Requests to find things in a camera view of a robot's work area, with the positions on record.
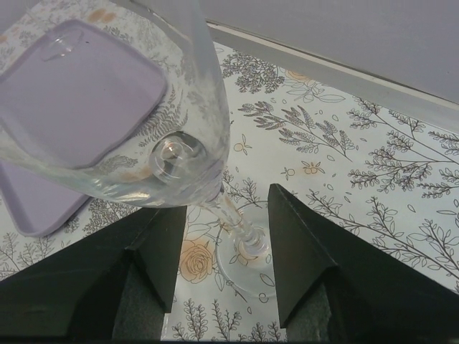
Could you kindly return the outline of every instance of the white baseboard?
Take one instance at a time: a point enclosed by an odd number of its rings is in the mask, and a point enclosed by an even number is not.
[[[238,29],[208,22],[214,41],[318,80],[343,92],[431,125],[459,133],[459,104],[286,47]]]

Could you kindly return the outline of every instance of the floral paper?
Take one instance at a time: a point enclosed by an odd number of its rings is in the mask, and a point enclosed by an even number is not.
[[[68,9],[75,17],[107,26],[131,44],[141,39],[141,21],[124,23],[122,9],[100,7],[106,3],[93,0],[75,3]],[[46,1],[41,12],[55,16],[46,6],[55,1]],[[0,69],[37,35],[22,19],[0,36]],[[215,47],[231,111],[224,186],[237,206],[265,204],[269,185],[280,183],[321,215],[459,292],[459,135],[220,44]],[[59,231],[30,239],[16,233],[1,205],[0,278],[132,211],[93,200]],[[285,340],[275,298],[243,295],[218,271],[214,250],[219,230],[211,214],[189,207],[163,339]],[[260,278],[267,288],[275,287],[273,279]]]

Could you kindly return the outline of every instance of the orange flower print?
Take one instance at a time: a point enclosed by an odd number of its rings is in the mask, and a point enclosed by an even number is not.
[[[116,18],[116,13],[114,12],[110,12],[110,13],[107,13],[105,16],[103,16],[102,18],[102,23],[110,23],[112,20],[114,20],[114,18]]]
[[[294,79],[301,82],[308,82],[309,80],[311,80],[310,77],[306,77],[305,75],[292,72],[291,70],[286,70],[285,75],[288,76],[290,79]]]
[[[252,146],[246,144],[245,135],[242,134],[242,142],[241,143],[236,143],[235,146],[234,146],[234,149],[237,152],[244,152],[244,154],[247,155],[247,148],[252,148]]]
[[[305,161],[301,161],[305,167],[304,168],[304,173],[306,174],[316,174],[318,172],[325,173],[323,168],[319,167],[321,165],[320,161],[314,165],[314,163],[306,163]]]
[[[188,282],[200,283],[212,274],[214,263],[213,252],[209,249],[209,242],[200,240],[191,242],[184,240],[180,254],[180,274]]]
[[[293,168],[286,168],[284,167],[284,171],[280,172],[280,174],[285,174],[285,179],[288,180],[288,177],[295,175],[295,170]]]
[[[121,174],[121,181],[124,183],[132,183],[134,181],[141,181],[148,178],[153,172],[149,166],[144,166],[141,170],[136,172],[124,172]]]
[[[97,20],[100,20],[103,17],[103,15],[105,14],[105,11],[106,11],[105,9],[96,9],[93,13],[89,15],[87,20],[90,23],[95,23]]]

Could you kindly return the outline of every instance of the glass stem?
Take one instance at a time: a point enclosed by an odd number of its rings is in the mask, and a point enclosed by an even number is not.
[[[220,221],[235,236],[235,239],[241,241],[242,249],[250,256],[258,257],[268,252],[268,238],[263,230],[255,228],[245,221],[223,186],[214,199],[204,202],[201,207],[218,216]]]

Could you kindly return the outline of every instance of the lavender tray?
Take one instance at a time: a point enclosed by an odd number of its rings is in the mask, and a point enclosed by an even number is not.
[[[59,229],[89,199],[4,161],[0,190],[17,231],[26,237]]]
[[[123,142],[166,90],[162,69],[131,46],[79,20],[74,50],[43,61],[38,39],[0,76],[0,121],[28,154],[67,168],[92,166]]]

